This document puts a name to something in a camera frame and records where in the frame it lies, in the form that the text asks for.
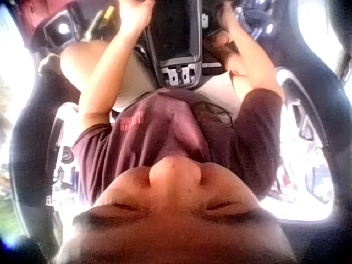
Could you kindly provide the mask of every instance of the person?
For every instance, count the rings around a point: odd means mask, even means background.
[[[119,5],[119,32],[96,65],[86,66],[92,72],[81,70],[77,78],[86,87],[79,102],[83,132],[73,151],[80,191],[92,208],[74,218],[56,261],[295,263],[278,221],[259,205],[276,178],[284,93],[232,3],[219,16],[226,34],[213,37],[211,48],[242,100],[236,120],[224,122],[199,94],[166,88],[139,98],[111,126],[109,114],[154,1]],[[232,41],[239,53],[228,48]],[[79,71],[72,65],[63,71],[73,69]]]

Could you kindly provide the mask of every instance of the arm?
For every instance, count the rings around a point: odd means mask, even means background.
[[[251,86],[272,90],[284,101],[284,92],[276,82],[276,70],[273,63],[262,47],[239,25],[229,1],[224,3],[220,23],[235,41]]]
[[[79,102],[83,130],[109,124],[126,65],[143,29],[151,20],[154,0],[120,0],[121,28],[96,65]]]

